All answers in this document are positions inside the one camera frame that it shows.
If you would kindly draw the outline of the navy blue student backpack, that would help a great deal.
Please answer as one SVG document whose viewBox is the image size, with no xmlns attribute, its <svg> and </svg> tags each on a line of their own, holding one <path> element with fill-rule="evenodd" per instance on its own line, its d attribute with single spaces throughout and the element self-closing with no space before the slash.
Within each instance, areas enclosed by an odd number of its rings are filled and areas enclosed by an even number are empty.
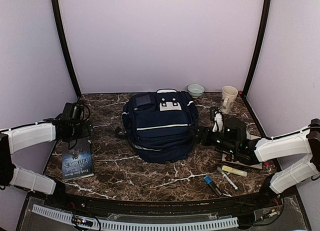
<svg viewBox="0 0 320 231">
<path fill-rule="evenodd" d="M 147 163 L 186 160 L 195 144 L 198 109 L 186 91 L 159 89 L 133 95 L 123 107 L 123 127 L 114 136 L 127 140 Z"/>
</svg>

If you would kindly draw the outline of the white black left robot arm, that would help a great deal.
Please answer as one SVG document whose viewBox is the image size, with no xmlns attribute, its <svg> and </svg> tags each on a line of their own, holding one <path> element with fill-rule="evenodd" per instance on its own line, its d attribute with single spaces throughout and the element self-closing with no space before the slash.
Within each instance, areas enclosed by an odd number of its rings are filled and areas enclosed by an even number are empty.
<svg viewBox="0 0 320 231">
<path fill-rule="evenodd" d="M 13 156 L 42 144 L 63 141 L 67 150 L 75 152 L 81 140 L 93 134 L 88 105 L 67 102 L 62 113 L 54 118 L 24 124 L 0 131 L 0 189 L 20 188 L 51 196 L 51 201 L 60 209 L 71 204 L 65 194 L 62 181 L 33 170 L 22 168 L 13 162 Z"/>
</svg>

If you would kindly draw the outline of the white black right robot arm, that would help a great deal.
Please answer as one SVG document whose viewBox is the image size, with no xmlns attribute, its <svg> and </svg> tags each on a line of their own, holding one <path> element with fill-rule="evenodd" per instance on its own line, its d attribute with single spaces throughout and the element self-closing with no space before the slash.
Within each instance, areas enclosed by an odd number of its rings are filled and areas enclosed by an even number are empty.
<svg viewBox="0 0 320 231">
<path fill-rule="evenodd" d="M 230 155 L 241 164 L 252 166 L 269 160 L 302 155 L 286 169 L 268 176 L 255 204 L 266 208 L 275 196 L 313 176 L 320 175 L 320 120 L 292 133 L 276 137 L 247 137 L 246 124 L 238 118 L 227 118 L 222 126 L 199 126 L 195 129 L 196 141 L 203 146 L 213 146 L 218 152 Z"/>
</svg>

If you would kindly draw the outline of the dark blue novel book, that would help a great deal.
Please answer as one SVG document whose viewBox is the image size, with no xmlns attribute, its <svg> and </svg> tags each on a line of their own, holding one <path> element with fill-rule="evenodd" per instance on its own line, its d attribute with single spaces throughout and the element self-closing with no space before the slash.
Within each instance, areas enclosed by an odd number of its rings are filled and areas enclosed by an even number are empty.
<svg viewBox="0 0 320 231">
<path fill-rule="evenodd" d="M 94 175 L 91 140 L 86 137 L 78 139 L 76 145 L 62 143 L 62 180 L 71 181 Z"/>
</svg>

